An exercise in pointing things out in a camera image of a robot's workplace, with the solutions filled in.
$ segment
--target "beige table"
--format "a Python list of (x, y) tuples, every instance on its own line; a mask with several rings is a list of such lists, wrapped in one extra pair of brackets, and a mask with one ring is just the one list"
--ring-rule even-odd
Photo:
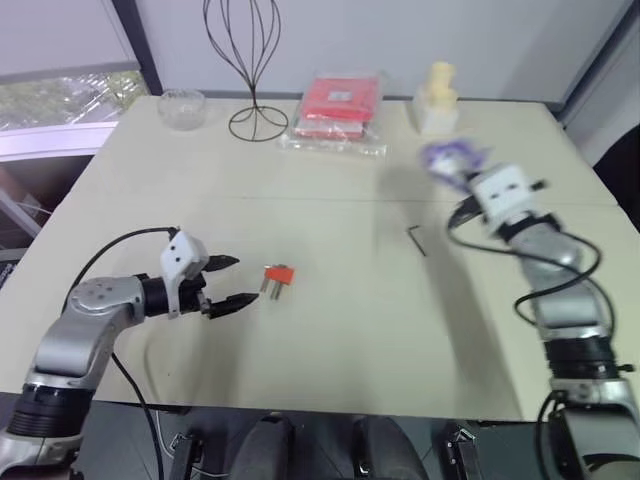
[[(172, 224), (211, 253), (241, 258), (208, 277), (210, 295), (257, 290), (269, 263), (294, 265), (296, 282), (278, 302), (262, 298), (233, 316), (152, 319), (123, 334), (116, 351), (148, 401), (533, 419), (548, 371), (535, 332), (510, 312), (524, 281), (515, 263), (497, 271), (444, 240), (454, 197), (420, 172), (421, 141), (402, 104), (384, 107), (392, 117), (385, 117), (391, 150), (380, 160), (237, 142), (226, 135), (221, 112), (238, 102), (211, 102), (212, 118), (200, 131), (170, 132), (159, 125), (153, 102), (144, 99), (125, 116), (0, 291), (0, 390), (19, 390), (67, 286), (96, 250), (123, 232)], [(635, 324), (625, 318), (639, 312), (624, 279), (637, 276), (640, 255), (630, 224), (542, 107), (462, 107), (463, 118), (488, 132), (476, 141), (493, 142), (496, 155), (516, 150), (510, 132), (518, 128), (510, 124), (547, 132), (528, 142), (546, 144), (540, 163), (528, 153), (519, 158), (531, 163), (525, 167), (534, 178), (567, 184), (569, 190), (544, 192), (545, 206), (608, 255), (601, 279), (615, 290), (626, 333), (616, 346), (633, 361)], [(511, 112), (513, 121), (494, 109)], [(504, 126), (502, 140), (490, 128), (496, 122)], [(550, 158), (563, 167), (550, 168)], [(426, 260), (405, 233), (413, 224), (424, 226)], [(473, 226), (465, 231), (484, 239)], [(91, 274), (158, 274), (165, 242), (159, 234), (132, 239)], [(111, 368), (97, 398), (135, 400)]]

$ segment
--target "floor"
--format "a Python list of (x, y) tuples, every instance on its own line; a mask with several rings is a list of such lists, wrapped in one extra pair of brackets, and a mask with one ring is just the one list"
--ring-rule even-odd
[[(0, 394), (0, 426), (7, 422), (15, 397)], [(265, 413), (257, 410), (194, 408), (186, 414), (161, 413), (165, 443), (178, 432), (191, 429), (206, 438), (203, 468), (210, 473), (228, 472), (247, 432)], [(353, 478), (349, 458), (351, 415), (286, 413), (296, 429), (290, 478)], [(432, 438), (443, 420), (395, 417), (412, 441), (430, 480), (442, 480), (437, 449)], [(531, 424), (483, 427), (471, 423), (485, 480), (540, 480), (533, 455)], [(108, 439), (109, 447), (104, 442)], [(171, 460), (164, 456), (165, 477)], [(149, 480), (157, 478), (157, 466), (149, 430), (137, 407), (94, 402), (85, 428), (85, 440), (76, 466), (87, 480)]]

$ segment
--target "red package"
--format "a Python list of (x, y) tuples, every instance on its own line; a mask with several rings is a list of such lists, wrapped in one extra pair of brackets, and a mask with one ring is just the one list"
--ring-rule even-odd
[(378, 102), (378, 78), (316, 78), (300, 107), (306, 119), (370, 122)]

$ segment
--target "cable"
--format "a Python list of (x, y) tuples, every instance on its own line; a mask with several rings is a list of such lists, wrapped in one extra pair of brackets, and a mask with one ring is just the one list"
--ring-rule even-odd
[(549, 405), (551, 402), (555, 401), (554, 410), (557, 406), (557, 395), (555, 391), (552, 391), (547, 395), (547, 398), (544, 399), (542, 406), (540, 407), (540, 411), (538, 412), (538, 418), (536, 420), (536, 425), (534, 429), (534, 442), (533, 446), (536, 453), (536, 462), (538, 463), (538, 468), (540, 469), (540, 475), (542, 476), (542, 480), (551, 480), (549, 476), (549, 471), (547, 470), (547, 466), (544, 462), (544, 455), (542, 453), (542, 424), (544, 421), (544, 415), (547, 412)]
[[(171, 453), (171, 451), (169, 450), (169, 447), (167, 447), (167, 444), (164, 441), (164, 435), (162, 433), (162, 424), (160, 423), (160, 412), (156, 410), (155, 414), (156, 414), (156, 428), (158, 429), (158, 435), (160, 437), (160, 446), (162, 447), (162, 451), (164, 452), (164, 454), (167, 457), (169, 457), (171, 460), (173, 460), (174, 455), (173, 453)], [(204, 475), (205, 477), (224, 478), (229, 476), (228, 473), (209, 473), (197, 467), (191, 467), (191, 469), (194, 472), (199, 473), (200, 475)]]
[(593, 262), (593, 264), (584, 272), (580, 272), (578, 269), (573, 268), (570, 265), (564, 265), (560, 262), (557, 262), (555, 260), (552, 260), (550, 258), (546, 258), (546, 257), (541, 257), (539, 255), (533, 255), (533, 254), (529, 254), (529, 253), (523, 253), (523, 252), (517, 252), (515, 250), (507, 250), (507, 249), (500, 249), (500, 248), (493, 248), (493, 247), (488, 247), (485, 245), (478, 245), (475, 243), (470, 243), (470, 242), (466, 242), (464, 240), (459, 239), (458, 237), (456, 237), (453, 233), (453, 229), (454, 229), (454, 218), (455, 218), (455, 213), (451, 216), (451, 218), (449, 218), (449, 221), (447, 222), (447, 236), (449, 238), (449, 240), (451, 240), (451, 242), (453, 242), (456, 245), (459, 245), (461, 247), (465, 247), (465, 248), (470, 248), (473, 250), (479, 250), (482, 252), (487, 252), (487, 253), (497, 253), (500, 255), (509, 255), (512, 257), (516, 257), (516, 258), (520, 258), (520, 259), (528, 259), (528, 260), (535, 260), (538, 262), (543, 262), (543, 263), (547, 263), (550, 265), (554, 265), (556, 267), (559, 268), (563, 268), (565, 270), (570, 271), (571, 273), (573, 273), (575, 275), (574, 278), (572, 278), (571, 280), (568, 280), (564, 283), (561, 283), (559, 285), (556, 285), (554, 287), (550, 287), (550, 288), (546, 288), (543, 290), (538, 290), (535, 292), (531, 292), (528, 293), (526, 295), (523, 295), (522, 297), (518, 298), (514, 304), (513, 304), (513, 308), (516, 312), (516, 314), (522, 318), (525, 322), (527, 322), (530, 325), (535, 326), (536, 322), (531, 320), (529, 317), (527, 317), (524, 313), (522, 313), (522, 311), (520, 310), (520, 305), (528, 300), (532, 300), (534, 298), (539, 298), (539, 297), (543, 297), (545, 295), (551, 295), (553, 293), (557, 293), (560, 292), (562, 290), (566, 290), (567, 288), (570, 288), (574, 285), (577, 285), (578, 283), (581, 283), (583, 281), (588, 282), (593, 288), (595, 288), (598, 293), (600, 294), (600, 296), (604, 299), (604, 302), (607, 305), (607, 310), (609, 311), (609, 330), (610, 330), (610, 335), (613, 338), (614, 334), (615, 334), (615, 330), (616, 330), (616, 315), (615, 315), (615, 308), (613, 307), (613, 302), (611, 301), (609, 295), (606, 293), (606, 291), (604, 290), (604, 288), (602, 288), (602, 286), (600, 286), (600, 284), (598, 282), (596, 282), (596, 280), (589, 278), (591, 274), (593, 274), (598, 267), (600, 266), (600, 263), (602, 261), (602, 252), (601, 250), (594, 245), (593, 243), (589, 242), (588, 240), (579, 237), (577, 235), (572, 235), (569, 233), (565, 233), (565, 232), (559, 232), (561, 235), (564, 235), (566, 237), (569, 237), (573, 240), (575, 240), (578, 243), (581, 243), (589, 248), (591, 248), (595, 254), (595, 260)]
[[(134, 237), (136, 235), (142, 235), (142, 234), (145, 234), (145, 233), (154, 233), (154, 232), (167, 232), (171, 237), (173, 237), (178, 232), (178, 229), (174, 228), (174, 227), (143, 228), (141, 230), (134, 230), (133, 232), (125, 233), (124, 235), (120, 235), (115, 240), (112, 240), (111, 242), (107, 243), (104, 247), (102, 247), (100, 250), (98, 250), (98, 252), (96, 254), (94, 254), (93, 257), (91, 257), (91, 259), (86, 263), (86, 265), (82, 268), (82, 270), (80, 270), (80, 273), (78, 273), (78, 275), (76, 276), (75, 280), (71, 284), (71, 287), (69, 288), (69, 291), (67, 292), (67, 295), (65, 296), (64, 304), (62, 305), (62, 311), (64, 312), (64, 308), (65, 308), (65, 306), (67, 304), (67, 300), (69, 299), (69, 294), (71, 293), (71, 291), (76, 286), (78, 286), (78, 284), (82, 281), (82, 279), (84, 278), (86, 273), (89, 271), (89, 269), (110, 248), (112, 248), (113, 246), (115, 246), (118, 243), (122, 242), (123, 240), (126, 240), (127, 238), (131, 238), (131, 237)], [(158, 438), (158, 432), (156, 431), (155, 426), (153, 425), (153, 418), (151, 418), (151, 411), (149, 410), (149, 406), (147, 405), (147, 402), (145, 401), (144, 396), (142, 395), (142, 392), (140, 391), (140, 387), (138, 387), (138, 384), (135, 382), (133, 377), (129, 374), (129, 372), (124, 367), (124, 365), (122, 364), (122, 362), (120, 361), (118, 356), (115, 354), (115, 352), (111, 353), (111, 359), (113, 360), (113, 363), (116, 364), (116, 367), (118, 367), (118, 370), (120, 370), (120, 373), (122, 373), (122, 375), (127, 380), (127, 382), (129, 382), (129, 385), (131, 386), (131, 388), (135, 392), (136, 397), (138, 398), (138, 402), (140, 403), (140, 406), (142, 407), (142, 410), (144, 412), (144, 416), (147, 419), (147, 423), (149, 425), (149, 431), (151, 433), (151, 439), (153, 441), (153, 447), (154, 447), (155, 455), (156, 455), (156, 461), (158, 463), (158, 478), (160, 480), (164, 480), (164, 464), (162, 463), (162, 452), (160, 451), (160, 440)]]
[(53, 215), (53, 212), (50, 210), (45, 210), (44, 208), (36, 207), (35, 205), (29, 205), (28, 203), (15, 202), (16, 205), (21, 206), (22, 208), (30, 208), (31, 210), (35, 210), (36, 212), (46, 213), (47, 215)]

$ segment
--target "white table surface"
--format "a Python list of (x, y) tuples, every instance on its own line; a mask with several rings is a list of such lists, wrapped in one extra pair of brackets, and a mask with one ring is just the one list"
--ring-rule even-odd
[[(213, 105), (230, 112), (232, 103)], [(391, 113), (399, 105), (390, 105)], [(463, 111), (484, 110), (487, 119), (500, 119), (492, 106), (504, 115), (515, 111), (515, 119), (533, 125), (546, 118), (536, 105), (462, 104)], [(532, 119), (526, 121), (521, 110)], [(479, 111), (475, 115), (487, 128), (489, 120), (481, 122)], [(401, 118), (398, 114), (396, 123)], [(638, 361), (637, 327), (629, 319), (640, 313), (633, 288), (640, 271), (639, 237), (550, 125), (559, 140), (548, 141), (544, 161), (549, 165), (553, 157), (567, 165), (548, 175), (540, 164), (531, 167), (554, 183), (564, 180), (581, 200), (551, 188), (541, 194), (543, 203), (604, 249), (605, 265), (596, 277), (619, 310), (616, 348), (622, 361)], [(406, 137), (404, 142), (398, 132), (401, 148), (409, 150), (412, 142), (417, 148), (408, 130)], [(500, 145), (494, 145), (496, 152), (503, 150)], [(395, 162), (403, 172), (397, 183), (377, 188), (384, 183), (381, 172)], [(265, 264), (295, 266), (296, 280), (278, 302), (261, 298), (232, 316), (160, 317), (125, 332), (116, 351), (149, 402), (534, 419), (549, 372), (536, 332), (510, 311), (513, 299), (526, 291), (517, 265), (449, 245), (442, 228), (454, 197), (424, 180), (431, 194), (412, 198), (423, 181), (412, 162), (245, 144), (227, 138), (222, 119), (177, 134), (157, 123), (153, 100), (144, 99), (125, 116), (0, 290), (0, 390), (19, 391), (68, 285), (95, 251), (123, 232), (172, 224), (201, 238), (211, 253), (241, 259), (207, 277), (209, 295), (256, 291)], [(572, 178), (584, 178), (587, 186)], [(405, 233), (413, 224), (424, 226), (426, 260)], [(463, 233), (473, 240), (485, 237), (477, 226)], [(165, 244), (162, 234), (131, 239), (90, 275), (157, 275)], [(135, 401), (111, 367), (97, 398)]]

